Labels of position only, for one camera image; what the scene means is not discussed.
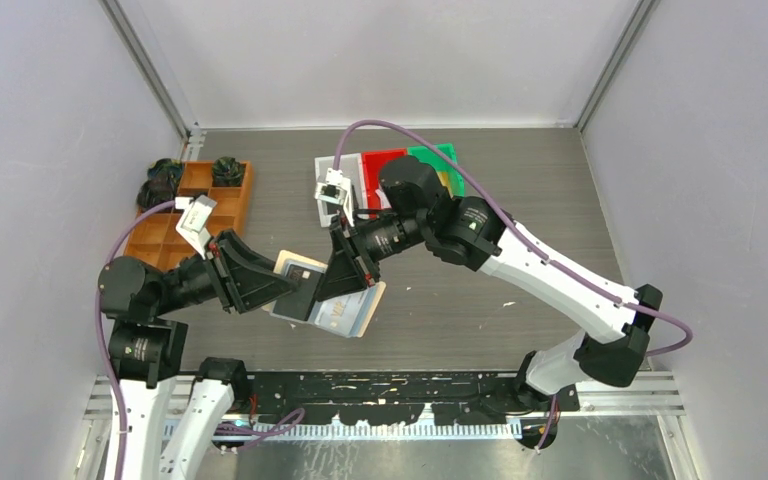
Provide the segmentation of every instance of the wooden compartment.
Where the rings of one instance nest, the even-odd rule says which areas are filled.
[[[166,228],[166,237],[163,239],[163,243],[167,245],[188,245],[184,237],[178,234],[175,230],[175,226],[178,225],[178,220],[181,219],[180,213],[170,215],[169,226]]]
[[[146,245],[163,243],[166,236],[166,229],[169,226],[169,214],[157,213],[147,218],[143,223],[137,225],[131,233],[128,243]]]
[[[216,208],[207,221],[207,230],[211,235],[229,228],[240,236],[245,233],[254,171],[251,162],[240,163],[244,165],[245,174],[239,187],[213,187],[213,162],[184,163],[178,195],[204,194],[216,201]],[[178,262],[195,254],[195,250],[175,231],[180,218],[179,212],[157,213],[146,219],[128,238],[125,255],[139,258],[163,271],[175,268]]]
[[[188,162],[184,164],[184,174],[178,189],[196,188],[207,190],[213,186],[213,174],[210,169],[213,162]]]
[[[234,215],[240,207],[240,187],[216,187],[211,188],[207,196],[216,200],[216,208],[213,215]]]

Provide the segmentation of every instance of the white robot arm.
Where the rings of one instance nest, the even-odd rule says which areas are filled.
[[[175,393],[176,382],[174,376],[157,382],[154,388],[149,388],[145,381],[120,382],[129,418],[122,478],[195,478],[222,416],[235,402],[242,403],[249,398],[250,386],[242,361],[206,359],[193,383],[181,423],[161,451],[169,399]],[[114,416],[119,415],[115,402],[113,412]],[[119,449],[121,436],[111,435],[105,480],[116,478],[113,453]]]
[[[320,184],[315,197],[351,204],[351,188],[339,171]],[[660,307],[661,292],[617,284],[587,270],[540,242],[523,225],[518,232],[505,226],[479,197],[452,197],[436,172],[416,158],[405,156],[387,163],[379,174],[382,191],[392,208],[374,220],[337,217],[330,227],[334,246],[317,299],[323,300],[373,285],[380,277],[378,262],[424,243],[446,263],[512,283],[558,309],[582,327],[569,340],[523,361],[515,383],[520,400],[529,408],[545,408],[550,396],[576,382],[594,379],[616,387],[628,386],[643,362],[653,318],[572,278],[576,275],[623,304]],[[538,255],[522,241],[525,236]]]

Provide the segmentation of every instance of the small white object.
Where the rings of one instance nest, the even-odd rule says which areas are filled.
[[[195,201],[190,197],[176,197],[175,208],[184,210],[178,224],[175,225],[175,231],[201,255],[201,258],[205,258],[205,249],[210,241],[207,219],[216,208],[216,202],[205,195],[201,195]]]
[[[325,176],[328,168],[334,165],[334,157],[316,157],[313,159],[314,171],[317,182],[325,183]],[[368,208],[366,202],[366,185],[363,181],[363,161],[359,153],[344,154],[340,160],[340,170],[344,177],[351,180],[352,194],[357,197],[358,208]],[[319,213],[319,226],[328,227],[334,218],[333,213],[329,213],[328,207],[324,201],[317,200],[316,208]]]
[[[316,182],[316,192],[313,197],[326,203],[343,207],[349,225],[354,226],[354,196],[352,180],[343,176],[340,170],[329,168],[325,174],[325,182]]]

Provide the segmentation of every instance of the white panel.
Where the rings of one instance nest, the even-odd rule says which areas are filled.
[[[636,0],[140,0],[202,127],[571,125]]]
[[[702,478],[767,478],[768,2],[661,2],[586,145],[627,280],[695,330],[661,361]]]
[[[74,469],[95,279],[179,148],[98,2],[0,2],[0,478]]]

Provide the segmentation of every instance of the purple cable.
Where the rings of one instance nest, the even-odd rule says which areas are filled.
[[[131,231],[134,230],[137,225],[151,215],[174,206],[175,201],[170,200],[146,210],[145,213],[137,217],[137,219],[134,220],[134,223],[126,228],[125,231],[119,235],[119,238],[116,239],[116,242],[113,243],[113,248],[110,250],[110,253],[107,254],[107,258],[104,260],[104,265],[106,266],[113,261],[113,257],[116,256],[116,253],[122,247],[122,244],[125,243],[125,239],[128,238],[128,235],[130,235]],[[113,371],[113,364],[110,363],[110,356],[107,353],[107,344],[104,342],[104,326],[101,320],[101,291],[98,288],[95,289],[95,336],[96,340],[98,340],[98,350],[101,353],[101,358],[104,360],[102,362],[104,364],[104,371],[107,373],[107,378],[110,379],[110,389],[113,390],[113,398],[116,402],[116,407],[119,409],[119,450],[116,452],[116,469],[113,471],[113,478],[114,480],[121,480],[122,471],[125,468],[125,445],[127,443],[127,435],[125,432],[128,431],[128,413],[125,410],[125,399],[122,397],[122,388],[119,387],[119,381],[116,379],[116,372]]]
[[[522,232],[520,232],[516,228],[514,221],[508,217],[508,215],[504,212],[504,210],[502,210],[502,207],[499,206],[496,200],[493,199],[493,196],[490,195],[489,192],[484,190],[484,188],[481,186],[481,184],[478,183],[476,179],[474,179],[471,175],[469,175],[466,171],[464,171],[464,169],[461,168],[460,165],[453,162],[451,158],[449,158],[439,148],[434,146],[433,143],[429,142],[428,140],[422,138],[421,136],[417,135],[416,133],[402,126],[399,126],[399,125],[396,125],[395,123],[390,123],[384,120],[360,120],[349,125],[349,127],[346,128],[346,130],[340,136],[340,140],[337,142],[337,150],[334,153],[334,165],[333,165],[334,170],[339,170],[340,168],[340,158],[343,155],[343,147],[345,146],[346,140],[349,138],[349,135],[351,135],[351,133],[357,130],[358,128],[367,126],[367,125],[377,126],[377,127],[386,127],[386,128],[389,128],[390,130],[401,133],[402,135],[405,135],[406,137],[409,137],[413,139],[415,142],[428,148],[429,150],[434,152],[438,157],[445,160],[446,163],[449,164],[449,166],[454,168],[455,171],[457,171],[461,175],[461,177],[463,177],[463,179],[466,180],[467,183],[472,185],[472,188],[474,188],[475,191],[478,192],[478,194],[481,195],[482,198],[484,198],[484,200],[487,202],[487,205],[489,205],[490,208],[493,210],[493,212],[495,212],[496,215],[498,215],[499,218],[502,219],[502,222],[505,224],[506,227],[508,227],[508,230],[510,230],[511,233],[514,234],[517,240],[522,242],[522,244],[528,248],[529,252],[532,252],[535,255],[537,255],[537,257],[540,258],[540,260],[544,262],[548,260],[549,265],[552,265],[553,267],[557,268],[558,270],[560,270],[561,272],[563,272],[564,274],[566,274],[568,277],[572,278],[579,284],[583,285],[587,289],[608,299],[614,305],[621,305],[631,310],[635,310],[637,312],[641,312],[646,315],[651,315],[652,317],[661,319],[667,323],[675,325],[676,327],[680,328],[684,332],[685,337],[681,341],[676,342],[672,345],[668,345],[666,347],[662,347],[662,348],[658,348],[658,349],[646,352],[647,356],[661,355],[663,353],[668,353],[668,352],[678,350],[679,348],[687,345],[688,343],[690,343],[691,340],[693,340],[693,331],[690,329],[689,326],[687,326],[687,324],[685,324],[681,320],[673,317],[672,315],[668,315],[666,313],[659,312],[657,310],[654,310],[648,307],[644,307],[643,305],[638,305],[636,303],[623,302],[622,298],[608,292],[607,290],[604,290],[603,288],[599,287],[593,282],[587,280],[586,278],[582,277],[578,273],[572,271],[572,269],[570,269],[566,265],[556,260],[549,259],[549,255],[546,254],[546,252],[541,250],[537,245],[534,244],[534,242],[529,240]]]
[[[540,454],[540,449],[543,448],[543,444],[546,443],[546,438],[549,437],[549,429],[552,428],[552,419],[555,418],[555,414],[558,413],[558,396],[552,395],[552,406],[549,407],[549,418],[546,419],[546,426],[543,427],[543,435],[540,435],[540,441],[537,442],[537,446],[534,447],[534,451]]]
[[[279,428],[284,426],[284,424],[286,424],[287,422],[289,422],[294,415],[296,416],[296,418],[293,418],[292,422],[290,422],[289,425],[287,425],[285,428]],[[304,415],[305,415],[304,408],[297,408],[292,412],[290,412],[289,414],[287,414],[286,417],[279,420],[278,423],[270,427],[269,430],[265,432],[258,432],[256,430],[252,430],[247,427],[238,427],[236,425],[232,425],[228,423],[220,424],[219,427],[217,428],[217,431],[218,433],[236,433],[238,435],[256,436],[257,437],[256,439],[250,440],[246,442],[246,444],[243,445],[242,447],[237,448],[238,452],[242,452],[242,451],[250,450],[256,447],[258,444],[260,444],[260,442],[264,441],[269,437],[277,437],[278,435],[283,435],[289,432],[290,430],[296,428],[300,423],[302,423],[302,420],[304,419]]]

